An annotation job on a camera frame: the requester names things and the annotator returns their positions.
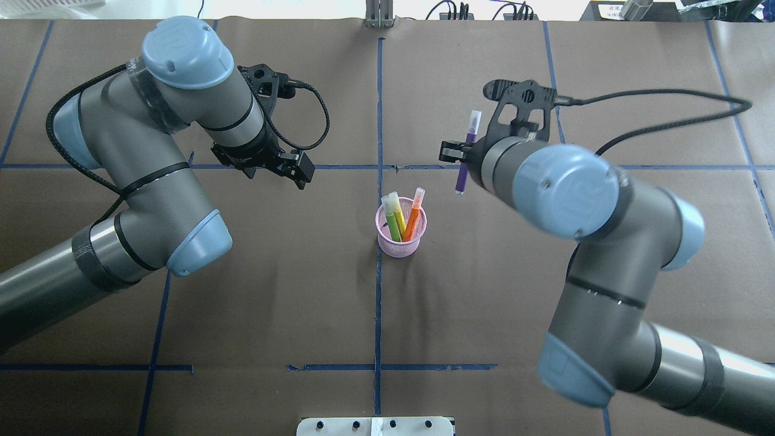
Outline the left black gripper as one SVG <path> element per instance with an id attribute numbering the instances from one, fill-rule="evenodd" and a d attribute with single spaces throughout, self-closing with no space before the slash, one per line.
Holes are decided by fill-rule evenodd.
<path id="1" fill-rule="evenodd" d="M 251 141 L 238 147 L 214 142 L 211 152 L 224 166 L 231 166 L 253 179 L 257 168 L 287 177 L 299 190 L 312 182 L 315 165 L 304 151 L 286 152 L 269 128 L 263 127 Z"/>

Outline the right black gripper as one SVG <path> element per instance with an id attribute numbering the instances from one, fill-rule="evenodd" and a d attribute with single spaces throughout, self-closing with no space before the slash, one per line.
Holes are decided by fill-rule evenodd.
<path id="1" fill-rule="evenodd" d="M 472 179 L 483 188 L 495 187 L 495 169 L 503 154 L 500 140 L 482 138 L 475 142 L 444 140 L 438 150 L 438 160 L 445 163 L 465 163 Z"/>

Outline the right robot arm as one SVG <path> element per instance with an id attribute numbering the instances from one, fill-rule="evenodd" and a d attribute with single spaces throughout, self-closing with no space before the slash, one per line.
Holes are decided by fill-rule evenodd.
<path id="1" fill-rule="evenodd" d="M 657 276 L 705 239 L 699 210 L 571 144 L 509 136 L 445 141 L 438 158 L 532 226 L 578 244 L 545 336 L 539 377 L 587 408 L 618 390 L 748 434 L 773 434 L 773 367 L 645 319 Z"/>

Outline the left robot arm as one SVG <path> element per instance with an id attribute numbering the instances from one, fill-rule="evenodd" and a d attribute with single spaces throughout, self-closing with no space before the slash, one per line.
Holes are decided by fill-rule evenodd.
<path id="1" fill-rule="evenodd" d="M 282 135 L 272 116 L 296 90 L 318 99 L 326 125 L 312 145 Z M 225 167 L 266 169 L 302 190 L 307 152 L 331 119 L 312 85 L 266 64 L 239 66 L 213 28 L 175 16 L 155 25 L 141 53 L 74 87 L 50 108 L 46 135 L 67 165 L 114 195 L 68 240 L 2 273 L 2 351 L 166 269 L 185 277 L 226 254 L 222 213 L 174 141 L 196 124 Z"/>

